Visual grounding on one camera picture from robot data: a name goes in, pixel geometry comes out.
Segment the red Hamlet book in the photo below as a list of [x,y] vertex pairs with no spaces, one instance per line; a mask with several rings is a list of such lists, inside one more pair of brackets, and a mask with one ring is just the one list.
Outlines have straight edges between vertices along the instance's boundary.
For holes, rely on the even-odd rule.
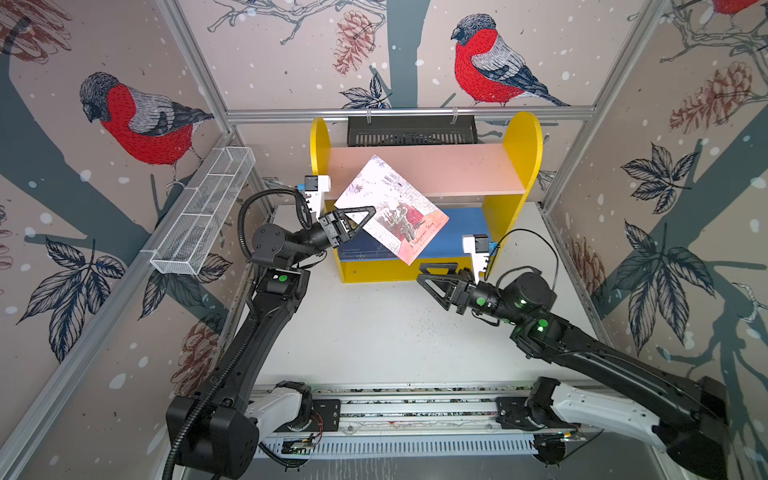
[[408,265],[449,221],[446,213],[378,156],[366,163],[334,206],[373,207],[376,213],[364,230]]

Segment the blue book yellow label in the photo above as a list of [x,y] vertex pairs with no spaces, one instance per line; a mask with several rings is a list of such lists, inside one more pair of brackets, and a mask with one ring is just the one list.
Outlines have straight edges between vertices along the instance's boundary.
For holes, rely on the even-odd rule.
[[342,243],[337,254],[341,262],[398,260],[398,257],[365,230]]

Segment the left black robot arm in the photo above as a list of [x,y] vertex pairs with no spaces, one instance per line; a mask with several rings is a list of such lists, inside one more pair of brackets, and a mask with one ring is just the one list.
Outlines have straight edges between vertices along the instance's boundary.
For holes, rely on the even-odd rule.
[[177,396],[166,412],[170,451],[162,476],[170,479],[178,466],[208,472],[215,479],[240,478],[257,451],[286,469],[297,468],[264,445],[264,438],[282,427],[302,430],[316,416],[312,389],[303,382],[282,381],[257,401],[255,381],[284,327],[299,309],[310,281],[300,264],[353,239],[375,216],[373,206],[334,209],[312,216],[297,189],[280,188],[295,200],[300,230],[290,232],[273,223],[246,234],[246,217],[264,190],[240,206],[236,227],[245,259],[257,268],[246,296],[246,319],[219,363],[191,396]]

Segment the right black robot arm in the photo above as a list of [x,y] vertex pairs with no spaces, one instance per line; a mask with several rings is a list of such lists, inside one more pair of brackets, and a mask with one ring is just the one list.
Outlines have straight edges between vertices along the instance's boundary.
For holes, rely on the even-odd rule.
[[536,431],[591,425],[639,440],[704,479],[725,479],[730,453],[726,387],[665,372],[590,336],[553,313],[557,295],[541,270],[513,268],[515,279],[489,282],[496,252],[475,253],[485,267],[423,263],[417,282],[445,310],[471,311],[484,323],[512,327],[511,340],[526,357],[579,372],[611,389],[589,393],[540,377],[525,404],[499,413],[504,427]]

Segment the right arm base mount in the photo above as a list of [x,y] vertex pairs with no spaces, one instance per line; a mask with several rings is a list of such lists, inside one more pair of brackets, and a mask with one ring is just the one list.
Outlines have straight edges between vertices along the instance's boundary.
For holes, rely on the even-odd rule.
[[559,380],[539,377],[527,397],[497,397],[495,420],[503,429],[534,432],[544,429],[574,430],[578,424],[565,422],[553,409]]

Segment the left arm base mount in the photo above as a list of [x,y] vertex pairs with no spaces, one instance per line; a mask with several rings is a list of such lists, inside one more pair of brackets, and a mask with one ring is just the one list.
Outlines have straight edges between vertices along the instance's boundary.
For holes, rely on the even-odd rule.
[[312,388],[303,382],[282,381],[252,404],[260,434],[292,431],[336,432],[341,418],[341,401],[315,399]]

